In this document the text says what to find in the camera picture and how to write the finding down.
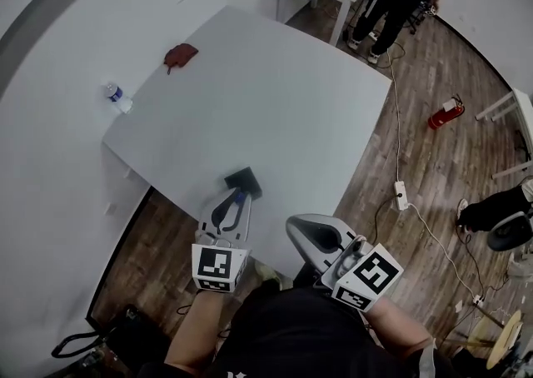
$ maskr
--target wooden floor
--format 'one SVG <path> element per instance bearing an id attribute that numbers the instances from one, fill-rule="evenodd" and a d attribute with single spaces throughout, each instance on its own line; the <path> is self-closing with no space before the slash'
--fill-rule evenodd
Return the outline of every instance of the wooden floor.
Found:
<path id="1" fill-rule="evenodd" d="M 319 8 L 304 8 L 289 25 L 327 42 L 335 23 L 328 13 L 336 14 L 336 3 L 320 0 Z M 514 118 L 506 117 L 498 123 L 477 122 L 474 118 L 504 96 L 507 88 L 467 44 L 433 18 L 427 19 L 415 36 L 405 29 L 398 42 L 406 51 L 393 66 L 401 113 L 400 179 L 406 184 L 409 201 L 418 206 L 428 226 L 446 247 L 462 279 L 476 294 L 481 294 L 474 263 L 455 234 L 456 206 L 462 197 L 479 201 L 511 188 L 525 175 L 518 173 L 497 182 L 491 180 L 491 173 L 520 160 L 520 153 L 514 150 Z M 366 39 L 359 52 L 367 54 L 370 46 L 371 40 Z M 351 53 L 342 41 L 338 47 Z M 401 49 L 395 45 L 391 56 L 398 55 Z M 378 64 L 388 65 L 386 55 Z M 391 76 L 390 69 L 380 71 Z M 465 114 L 432 131 L 427 118 L 456 95 L 465 103 Z M 375 233 L 377 208 L 393 196 L 396 125 L 391 88 L 363 158 L 336 210 L 336 216 L 369 238 Z M 460 300 L 467 302 L 470 295 L 456 279 L 453 267 L 425 231 L 416 212 L 410 208 L 399 213 L 392 203 L 381 209 L 378 240 L 406 270 L 391 297 L 426 324 L 434 336 L 443 337 L 469 311 L 463 308 L 457 314 L 455 305 Z M 118 253 L 97 298 L 93 318 L 105 326 L 127 303 L 132 303 L 173 335 L 182 319 L 176 309 L 190 304 L 196 292 L 190 272 L 190 244 L 196 225 L 155 192 Z M 479 262 L 485 289 L 489 285 L 499 286 L 509 253 L 489 250 L 484 234 L 475 235 L 470 246 Z M 253 266 L 248 267 L 244 281 L 237 296 L 228 300 L 224 322 L 258 283 Z M 506 312 L 527 307 L 529 300 L 521 303 L 523 295 L 531 298 L 531 289 L 517 281 L 510 281 L 496 294 L 490 289 L 486 292 L 486 309 L 499 309 L 496 316 L 501 319 Z M 457 330 L 467 333 L 476 320 L 475 314 L 470 315 Z M 454 334 L 451 334 L 454 339 L 461 338 Z"/>

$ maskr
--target water bottle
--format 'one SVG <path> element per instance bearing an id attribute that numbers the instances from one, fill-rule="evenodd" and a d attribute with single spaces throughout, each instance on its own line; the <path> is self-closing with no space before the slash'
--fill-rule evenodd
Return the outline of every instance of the water bottle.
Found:
<path id="1" fill-rule="evenodd" d="M 113 82 L 109 82 L 104 88 L 104 95 L 122 112 L 129 113 L 132 110 L 133 101 L 125 96 L 122 89 Z"/>

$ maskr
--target black shirt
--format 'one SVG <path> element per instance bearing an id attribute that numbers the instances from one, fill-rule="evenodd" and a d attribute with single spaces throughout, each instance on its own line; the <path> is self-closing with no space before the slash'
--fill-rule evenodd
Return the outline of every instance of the black shirt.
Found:
<path id="1" fill-rule="evenodd" d="M 436 378 L 456 377 L 435 353 Z M 421 351 L 402 362 L 371 339 L 350 307 L 312 289 L 280 292 L 246 303 L 232 321 L 232 331 L 202 376 L 223 378 L 417 376 Z M 139 377 L 188 378 L 184 371 L 151 364 Z"/>

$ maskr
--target white wall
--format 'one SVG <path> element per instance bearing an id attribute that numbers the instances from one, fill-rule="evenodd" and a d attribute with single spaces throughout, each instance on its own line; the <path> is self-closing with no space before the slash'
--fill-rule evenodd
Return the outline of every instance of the white wall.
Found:
<path id="1" fill-rule="evenodd" d="M 533 0 L 442 0 L 439 15 L 509 84 L 533 93 Z"/>
<path id="2" fill-rule="evenodd" d="M 0 376 L 43 376 L 83 317 L 147 184 L 101 144 L 115 110 L 98 86 L 133 94 L 227 3 L 274 17 L 276 0 L 77 0 L 35 44 L 0 101 Z M 9 9 L 1 33 L 28 0 Z M 295 12 L 301 1 L 295 0 Z M 115 216 L 104 216 L 107 204 Z"/>

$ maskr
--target fire extinguisher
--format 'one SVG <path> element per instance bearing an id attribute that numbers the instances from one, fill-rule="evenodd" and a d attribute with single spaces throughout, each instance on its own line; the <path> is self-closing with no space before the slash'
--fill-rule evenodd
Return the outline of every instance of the fire extinguisher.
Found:
<path id="1" fill-rule="evenodd" d="M 442 109 L 435 113 L 427 120 L 427 124 L 431 129 L 437 129 L 442 127 L 445 123 L 453 121 L 456 117 L 459 117 L 465 112 L 465 106 L 463 102 L 457 97 L 452 97 L 449 102 L 445 102 Z"/>

